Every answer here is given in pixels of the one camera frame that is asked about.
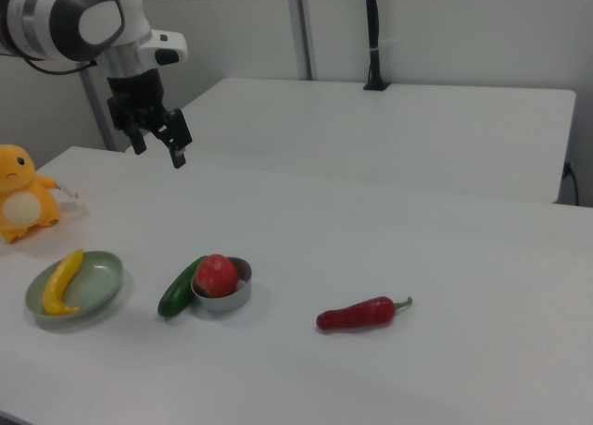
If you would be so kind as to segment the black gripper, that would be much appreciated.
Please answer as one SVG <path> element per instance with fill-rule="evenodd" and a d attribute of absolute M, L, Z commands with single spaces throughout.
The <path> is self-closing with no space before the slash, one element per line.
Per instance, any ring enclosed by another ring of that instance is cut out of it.
<path fill-rule="evenodd" d="M 185 148 L 193 141 L 181 109 L 166 111 L 162 100 L 164 89 L 157 69 L 149 69 L 128 78 L 108 78 L 112 96 L 107 100 L 109 113 L 118 131 L 128 132 L 136 155 L 146 150 L 141 129 L 157 131 L 156 137 L 166 145 L 172 165 L 179 169 L 185 163 Z"/>

